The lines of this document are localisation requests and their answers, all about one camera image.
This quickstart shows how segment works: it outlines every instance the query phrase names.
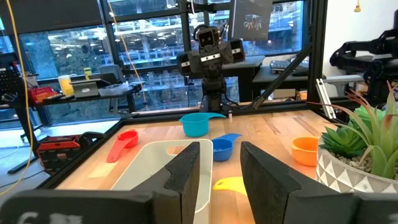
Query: floor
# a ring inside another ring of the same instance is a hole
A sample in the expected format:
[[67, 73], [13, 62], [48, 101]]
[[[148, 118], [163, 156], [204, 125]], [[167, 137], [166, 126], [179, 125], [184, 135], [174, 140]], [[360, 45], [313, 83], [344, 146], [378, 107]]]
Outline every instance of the floor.
[[[35, 135], [38, 139], [41, 139], [46, 136], [82, 134], [86, 131], [104, 133], [116, 122], [117, 121], [105, 121], [68, 126], [56, 126], [37, 130]], [[23, 133], [23, 130], [0, 131], [0, 194], [11, 186], [7, 184], [17, 181], [23, 173], [22, 170], [17, 174], [9, 175], [7, 174], [7, 171], [29, 158], [30, 147], [27, 143], [27, 139], [25, 138], [25, 142], [22, 142], [19, 137]], [[20, 192], [22, 190], [34, 189], [36, 186], [41, 184], [47, 177], [49, 177], [48, 174], [42, 171], [43, 167], [40, 165], [40, 161], [33, 162], [26, 172], [26, 179], [22, 180], [18, 185], [16, 185], [15, 188], [8, 191], [4, 195], [0, 195], [0, 206], [14, 193]]]

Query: yellow cup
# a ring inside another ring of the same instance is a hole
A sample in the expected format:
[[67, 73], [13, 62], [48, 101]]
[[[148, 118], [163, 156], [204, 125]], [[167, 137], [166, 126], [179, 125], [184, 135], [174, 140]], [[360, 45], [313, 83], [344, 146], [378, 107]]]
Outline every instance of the yellow cup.
[[73, 95], [73, 87], [70, 84], [71, 80], [69, 75], [61, 75], [58, 77], [58, 82], [60, 83], [62, 93], [65, 96]]

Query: red toolbox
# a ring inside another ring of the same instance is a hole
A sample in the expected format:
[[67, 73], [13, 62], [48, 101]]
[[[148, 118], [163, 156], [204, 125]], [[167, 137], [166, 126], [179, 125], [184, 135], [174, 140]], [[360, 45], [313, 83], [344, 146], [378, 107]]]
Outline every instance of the red toolbox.
[[81, 151], [80, 135], [50, 137], [39, 141], [37, 153], [45, 171], [54, 174]]

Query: succulent plant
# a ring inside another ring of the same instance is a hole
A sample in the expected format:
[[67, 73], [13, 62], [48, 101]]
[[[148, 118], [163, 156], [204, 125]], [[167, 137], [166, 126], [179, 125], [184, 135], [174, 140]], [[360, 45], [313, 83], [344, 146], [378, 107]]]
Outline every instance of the succulent plant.
[[[353, 128], [354, 124], [349, 122], [348, 126]], [[366, 148], [363, 139], [346, 127], [340, 127], [337, 131], [326, 127], [326, 133], [322, 133], [322, 139], [324, 144], [320, 147], [350, 159], [363, 155]]]
[[396, 100], [394, 98], [394, 90], [391, 88], [390, 83], [389, 95], [387, 97], [385, 115], [379, 120], [378, 110], [371, 107], [371, 105], [358, 93], [353, 92], [348, 94], [348, 98], [359, 103], [367, 112], [369, 117], [369, 124], [363, 121], [364, 111], [354, 113], [347, 108], [337, 105], [327, 105], [340, 109], [350, 115], [350, 119], [358, 125], [359, 130], [352, 127], [352, 125], [335, 124], [354, 131], [360, 136], [366, 144], [367, 149], [359, 162], [362, 163], [363, 159], [370, 154], [372, 157], [372, 170], [371, 173], [392, 179], [394, 177], [394, 168], [398, 160], [398, 118]]

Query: wooden tabletop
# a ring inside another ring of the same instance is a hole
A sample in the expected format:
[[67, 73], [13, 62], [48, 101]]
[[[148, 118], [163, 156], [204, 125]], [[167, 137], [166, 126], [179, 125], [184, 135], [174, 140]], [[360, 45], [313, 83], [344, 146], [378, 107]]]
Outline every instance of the wooden tabletop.
[[[227, 133], [243, 136], [235, 141], [233, 155], [228, 161], [213, 163], [212, 185], [225, 177], [242, 176], [240, 145], [249, 141], [278, 158], [299, 172], [315, 178], [315, 168], [296, 163], [291, 156], [291, 142], [299, 136], [320, 136], [325, 131], [323, 118], [312, 111], [234, 116], [230, 119], [212, 119], [210, 131], [202, 138], [213, 139]], [[65, 179], [58, 189], [109, 190], [145, 144], [152, 141], [189, 139], [178, 121], [124, 126], [119, 132], [135, 129], [139, 144], [113, 164], [106, 163], [116, 135], [88, 158], [74, 173]], [[211, 223], [254, 223], [249, 200], [246, 196], [229, 190], [211, 191]]]

